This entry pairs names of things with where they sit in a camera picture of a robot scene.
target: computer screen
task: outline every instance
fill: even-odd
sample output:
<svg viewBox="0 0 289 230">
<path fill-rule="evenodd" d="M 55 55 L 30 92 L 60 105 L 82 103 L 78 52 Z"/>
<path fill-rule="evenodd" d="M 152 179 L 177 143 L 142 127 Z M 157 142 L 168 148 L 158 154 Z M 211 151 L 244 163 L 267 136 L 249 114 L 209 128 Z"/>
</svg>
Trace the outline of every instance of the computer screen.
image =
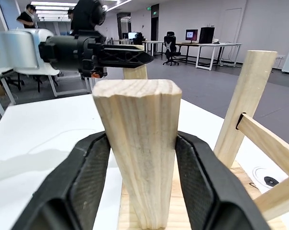
<svg viewBox="0 0 289 230">
<path fill-rule="evenodd" d="M 133 39 L 136 37 L 137 32 L 129 32 L 129 39 Z"/>
<path fill-rule="evenodd" d="M 186 40 L 187 41 L 197 41 L 198 40 L 198 30 L 186 30 Z"/>
</svg>

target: wall outlet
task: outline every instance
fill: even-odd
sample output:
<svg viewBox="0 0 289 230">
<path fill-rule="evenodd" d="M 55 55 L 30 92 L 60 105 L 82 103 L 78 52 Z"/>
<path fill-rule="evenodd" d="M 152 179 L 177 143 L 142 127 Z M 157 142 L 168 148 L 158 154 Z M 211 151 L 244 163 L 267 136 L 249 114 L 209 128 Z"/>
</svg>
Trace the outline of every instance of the wall outlet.
<svg viewBox="0 0 289 230">
<path fill-rule="evenodd" d="M 277 58 L 279 58 L 279 59 L 285 59 L 285 55 L 277 55 Z"/>
</svg>

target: face mask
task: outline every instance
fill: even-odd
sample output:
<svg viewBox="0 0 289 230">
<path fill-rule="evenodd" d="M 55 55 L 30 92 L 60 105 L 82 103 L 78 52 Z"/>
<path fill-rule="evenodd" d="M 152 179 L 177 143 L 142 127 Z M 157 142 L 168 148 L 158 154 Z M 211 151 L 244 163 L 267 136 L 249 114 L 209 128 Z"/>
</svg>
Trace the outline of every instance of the face mask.
<svg viewBox="0 0 289 230">
<path fill-rule="evenodd" d="M 34 19 L 35 18 L 35 16 L 34 15 L 32 15 L 30 12 L 28 12 L 28 10 L 26 10 L 25 11 L 32 19 Z"/>
</svg>

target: black office chair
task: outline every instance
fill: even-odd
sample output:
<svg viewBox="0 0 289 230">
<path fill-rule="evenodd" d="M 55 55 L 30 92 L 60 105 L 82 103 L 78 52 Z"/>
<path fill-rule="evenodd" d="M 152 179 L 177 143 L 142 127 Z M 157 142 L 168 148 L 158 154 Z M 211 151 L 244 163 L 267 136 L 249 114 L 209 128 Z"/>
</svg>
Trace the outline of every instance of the black office chair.
<svg viewBox="0 0 289 230">
<path fill-rule="evenodd" d="M 167 61 L 163 63 L 168 64 L 170 63 L 170 66 L 172 66 L 172 63 L 179 65 L 177 61 L 173 60 L 174 56 L 179 56 L 181 53 L 177 52 L 176 47 L 177 38 L 174 36 L 174 32 L 167 32 L 167 36 L 164 37 L 164 45 L 166 47 L 166 57 Z"/>
<path fill-rule="evenodd" d="M 20 80 L 20 73 L 17 73 L 17 79 L 12 79 L 11 77 L 5 77 L 5 81 L 8 85 L 14 85 L 18 88 L 18 90 L 21 90 L 21 85 L 24 85 L 24 81 Z"/>
</svg>

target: person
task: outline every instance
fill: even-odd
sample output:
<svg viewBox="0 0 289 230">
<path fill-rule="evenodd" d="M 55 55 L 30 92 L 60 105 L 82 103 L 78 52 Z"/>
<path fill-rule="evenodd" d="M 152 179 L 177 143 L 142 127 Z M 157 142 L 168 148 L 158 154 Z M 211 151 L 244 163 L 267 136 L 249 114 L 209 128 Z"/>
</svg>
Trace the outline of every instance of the person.
<svg viewBox="0 0 289 230">
<path fill-rule="evenodd" d="M 17 21 L 24 25 L 25 29 L 35 29 L 37 28 L 37 23 L 34 21 L 34 14 L 36 13 L 36 8 L 31 5 L 26 5 L 26 10 L 20 14 Z"/>
<path fill-rule="evenodd" d="M 69 9 L 67 13 L 68 13 L 68 18 L 71 19 L 70 33 L 73 34 L 73 30 L 74 30 L 73 29 L 73 27 L 74 27 L 74 25 L 73 25 L 73 9 Z"/>
</svg>

